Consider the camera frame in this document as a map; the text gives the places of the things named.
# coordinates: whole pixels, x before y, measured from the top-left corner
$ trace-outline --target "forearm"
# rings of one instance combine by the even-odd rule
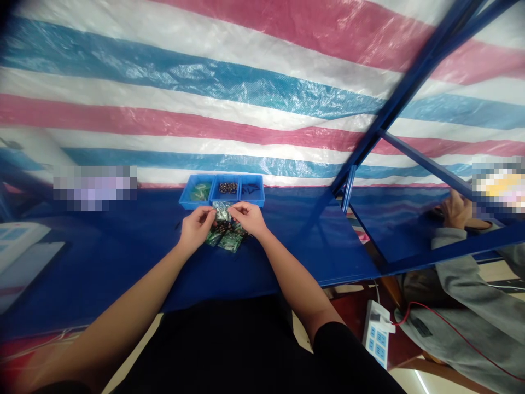
[[[77,379],[101,391],[153,322],[190,256],[173,248],[43,372],[36,387]]]
[[[305,326],[311,342],[323,324],[329,321],[344,324],[317,281],[270,231],[258,239],[286,301]]]

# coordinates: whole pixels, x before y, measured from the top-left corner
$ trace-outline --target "blue plastic tray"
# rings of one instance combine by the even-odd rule
[[[192,201],[190,198],[190,193],[195,188],[195,185],[203,182],[209,182],[212,184],[212,187],[209,191],[209,196],[206,201]],[[212,192],[215,188],[215,175],[207,175],[207,174],[196,174],[196,175],[190,175],[190,178],[188,179],[188,182],[186,184],[186,187],[184,188],[184,191],[182,192],[182,195],[180,196],[179,203],[182,205],[182,207],[186,210],[194,210],[200,205],[211,205],[211,196]]]
[[[221,193],[219,186],[224,182],[235,182],[237,183],[237,192],[235,193]],[[215,186],[212,188],[211,202],[222,201],[222,202],[238,202],[241,195],[241,177],[239,175],[221,174],[215,177]]]
[[[251,202],[262,208],[265,200],[262,178],[262,175],[241,175],[241,196],[239,200]]]

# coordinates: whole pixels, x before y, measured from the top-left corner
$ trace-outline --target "blue metal pole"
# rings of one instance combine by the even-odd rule
[[[444,181],[451,188],[457,190],[469,200],[473,199],[472,186],[468,182],[462,180],[457,175],[451,173],[449,170],[439,165],[434,160],[429,159],[418,150],[412,148],[406,142],[403,142],[399,138],[394,137],[392,134],[386,132],[383,138],[386,141],[388,141],[392,146],[406,154],[409,158],[411,158],[421,167],[425,168],[426,170],[434,174],[436,177]]]
[[[341,167],[341,171],[334,180],[332,192],[338,193],[343,186],[345,176],[353,164],[358,166],[372,151],[382,135],[390,128],[394,120],[413,98],[433,70],[438,66],[439,60],[435,59],[434,51],[443,47],[444,43],[465,24],[479,7],[483,5],[481,0],[457,0],[454,2],[441,24],[436,28],[434,34],[427,41],[414,64],[405,74],[398,87],[392,93],[390,99],[379,111],[377,118],[372,123],[359,145],[352,153],[348,161]],[[485,18],[480,23],[489,23],[492,19]]]
[[[450,37],[449,40],[444,42],[443,45],[436,50],[434,60],[441,62],[444,58],[468,41],[473,35],[479,33],[480,30],[518,1],[519,0],[495,0],[486,9],[480,12],[479,15],[470,19],[466,25]]]
[[[345,196],[343,197],[343,205],[341,205],[341,208],[343,209],[344,213],[346,213],[346,211],[348,210],[348,204],[350,203],[350,195],[352,193],[352,186],[354,185],[356,170],[357,166],[354,164],[352,167],[350,167],[350,172],[348,173],[348,178],[346,179]]]
[[[467,254],[481,253],[499,249],[507,245],[518,244],[524,241],[525,222],[502,227],[496,231],[468,238],[455,244],[446,245],[438,249],[429,250],[428,253],[417,254],[380,267],[384,275],[393,275],[418,269],[421,265],[434,264],[451,260]]]

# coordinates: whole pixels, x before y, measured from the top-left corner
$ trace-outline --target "person's right hand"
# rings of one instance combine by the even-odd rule
[[[443,201],[441,210],[445,215],[444,227],[455,227],[461,230],[472,218],[472,201],[463,199],[454,189],[450,189],[450,197]]]
[[[228,212],[242,228],[252,234],[255,238],[268,232],[268,227],[263,219],[261,208],[255,204],[241,201],[228,208]]]

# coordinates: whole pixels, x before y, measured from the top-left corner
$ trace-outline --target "hand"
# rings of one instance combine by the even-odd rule
[[[443,201],[441,210],[445,215],[444,227],[465,229],[465,224],[472,219],[472,201],[463,199],[454,189],[450,189],[450,197]]]
[[[252,234],[255,238],[269,232],[266,223],[264,223],[261,208],[255,204],[241,201],[229,207],[228,212],[236,222],[239,222],[242,225],[243,229]]]
[[[194,253],[201,246],[215,221],[217,211],[210,206],[199,206],[182,220],[182,233],[178,245]]]

